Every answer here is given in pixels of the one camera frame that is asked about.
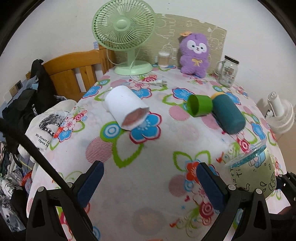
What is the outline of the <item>white printed tote bag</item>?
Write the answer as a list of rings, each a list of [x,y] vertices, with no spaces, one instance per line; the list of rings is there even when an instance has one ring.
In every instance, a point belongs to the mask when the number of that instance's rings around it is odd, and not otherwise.
[[[59,126],[76,103],[72,99],[61,101],[32,119],[25,135],[43,155]]]

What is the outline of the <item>cotton swab container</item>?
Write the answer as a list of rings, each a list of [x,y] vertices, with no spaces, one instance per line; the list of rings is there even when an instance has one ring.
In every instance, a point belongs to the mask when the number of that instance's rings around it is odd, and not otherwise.
[[[158,66],[167,68],[169,66],[170,53],[166,51],[158,52]]]

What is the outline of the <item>floral tablecloth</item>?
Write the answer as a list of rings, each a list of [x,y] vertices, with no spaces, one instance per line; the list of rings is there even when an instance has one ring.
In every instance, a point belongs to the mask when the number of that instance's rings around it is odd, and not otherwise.
[[[157,79],[167,87],[150,85]],[[103,99],[126,85],[150,109],[144,124],[132,131],[119,127]],[[190,116],[191,94],[227,94],[246,119],[241,132],[228,135],[212,115]],[[86,212],[99,240],[201,240],[217,217],[195,173],[205,162],[224,182],[232,183],[222,157],[238,143],[245,151],[266,139],[276,175],[286,167],[263,114],[241,86],[221,86],[212,78],[160,69],[130,78],[113,69],[80,99],[58,129],[46,158],[61,177],[74,182],[96,161],[105,173]]]

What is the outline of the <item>green cartoon plastic cup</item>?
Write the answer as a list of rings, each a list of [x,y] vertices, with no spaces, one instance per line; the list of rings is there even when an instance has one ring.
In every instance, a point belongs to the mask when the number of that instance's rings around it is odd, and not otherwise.
[[[260,189],[268,197],[276,188],[275,171],[266,139],[242,151],[238,143],[229,146],[222,157],[232,184],[244,191]]]

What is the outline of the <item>purple plush rabbit toy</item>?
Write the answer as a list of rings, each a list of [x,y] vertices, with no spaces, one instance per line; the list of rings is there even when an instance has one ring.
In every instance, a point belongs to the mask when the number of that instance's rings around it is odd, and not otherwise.
[[[201,33],[191,33],[180,43],[181,72],[204,78],[209,67],[209,46],[207,37]]]

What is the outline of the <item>wall power socket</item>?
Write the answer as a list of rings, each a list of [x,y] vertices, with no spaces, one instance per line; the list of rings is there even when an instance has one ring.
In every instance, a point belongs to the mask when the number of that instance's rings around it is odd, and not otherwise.
[[[11,97],[14,97],[23,87],[23,83],[19,80],[14,86],[12,86],[9,90]]]

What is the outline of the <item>black bag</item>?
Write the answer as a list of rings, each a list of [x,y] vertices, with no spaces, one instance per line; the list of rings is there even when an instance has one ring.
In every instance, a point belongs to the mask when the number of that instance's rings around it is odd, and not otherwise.
[[[16,100],[2,111],[1,132],[6,140],[8,150],[12,153],[16,153],[19,143],[9,131],[14,129],[18,134],[25,134],[34,117],[66,99],[57,95],[53,81],[42,63],[43,60],[36,59],[31,66],[31,77],[37,78],[37,89],[26,88]]]

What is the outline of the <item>green desk fan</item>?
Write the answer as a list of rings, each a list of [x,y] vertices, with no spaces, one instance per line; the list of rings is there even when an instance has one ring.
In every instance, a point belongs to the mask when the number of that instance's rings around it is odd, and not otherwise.
[[[97,42],[107,50],[125,52],[125,62],[115,66],[118,75],[142,75],[152,65],[137,60],[136,49],[154,32],[154,10],[145,1],[109,1],[101,6],[92,20],[92,32]]]

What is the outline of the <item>white paper sleeve cup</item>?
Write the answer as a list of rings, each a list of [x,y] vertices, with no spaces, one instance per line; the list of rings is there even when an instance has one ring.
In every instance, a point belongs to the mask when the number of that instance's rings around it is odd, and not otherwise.
[[[103,104],[119,126],[126,131],[141,125],[149,114],[149,106],[125,85],[109,90],[104,96]]]

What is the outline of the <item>white fan power plug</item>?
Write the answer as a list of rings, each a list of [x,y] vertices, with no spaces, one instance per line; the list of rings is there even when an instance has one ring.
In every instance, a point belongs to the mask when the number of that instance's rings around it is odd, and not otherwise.
[[[155,81],[149,82],[150,85],[167,87],[167,82],[165,80],[157,79]]]

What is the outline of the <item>white standing fan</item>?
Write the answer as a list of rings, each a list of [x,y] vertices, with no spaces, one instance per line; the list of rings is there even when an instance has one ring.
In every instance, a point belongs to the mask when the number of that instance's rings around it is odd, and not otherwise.
[[[275,91],[267,96],[267,102],[270,110],[265,120],[271,130],[276,134],[288,132],[295,121],[293,105],[288,100],[281,99]]]

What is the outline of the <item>wooden chair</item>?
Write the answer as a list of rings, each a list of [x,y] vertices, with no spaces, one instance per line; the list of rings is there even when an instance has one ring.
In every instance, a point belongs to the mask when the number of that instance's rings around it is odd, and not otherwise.
[[[114,66],[115,52],[103,46],[86,52],[68,53],[43,64],[58,95],[79,101],[97,82],[94,65],[103,74]]]

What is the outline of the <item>glass mason jar mug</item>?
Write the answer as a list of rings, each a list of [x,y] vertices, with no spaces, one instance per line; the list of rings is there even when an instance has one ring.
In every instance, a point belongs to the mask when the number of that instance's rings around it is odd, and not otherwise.
[[[218,82],[224,87],[234,84],[238,72],[239,61],[225,55],[223,61],[218,61],[214,73],[218,76]]]

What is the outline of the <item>dark teal bottle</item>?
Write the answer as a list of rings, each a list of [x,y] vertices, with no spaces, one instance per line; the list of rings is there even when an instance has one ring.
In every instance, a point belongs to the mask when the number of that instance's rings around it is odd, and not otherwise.
[[[227,94],[217,92],[211,96],[211,99],[212,113],[224,132],[234,135],[244,129],[246,120]]]

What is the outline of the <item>small green cup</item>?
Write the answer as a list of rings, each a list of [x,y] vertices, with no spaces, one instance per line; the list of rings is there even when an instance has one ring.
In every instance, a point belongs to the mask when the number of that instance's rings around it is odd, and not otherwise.
[[[204,116],[213,109],[212,99],[206,95],[190,95],[187,100],[187,111],[193,116]]]

